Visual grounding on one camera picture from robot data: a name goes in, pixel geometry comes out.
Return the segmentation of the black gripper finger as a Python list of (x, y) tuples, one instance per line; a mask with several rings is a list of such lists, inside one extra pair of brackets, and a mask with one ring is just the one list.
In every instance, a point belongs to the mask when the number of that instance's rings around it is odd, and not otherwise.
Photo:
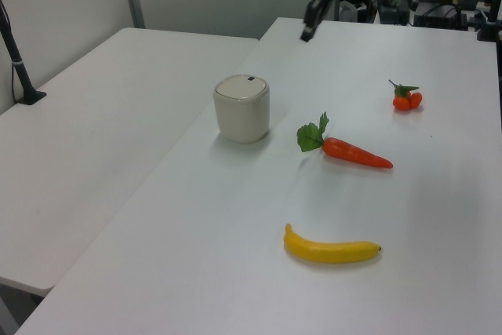
[(317, 27), (324, 17), (326, 0), (311, 0), (304, 14), (304, 29), (300, 39), (309, 42), (315, 35)]
[(318, 11), (316, 16), (316, 27), (323, 21), (336, 21), (337, 12), (335, 10), (337, 0), (318, 0)]

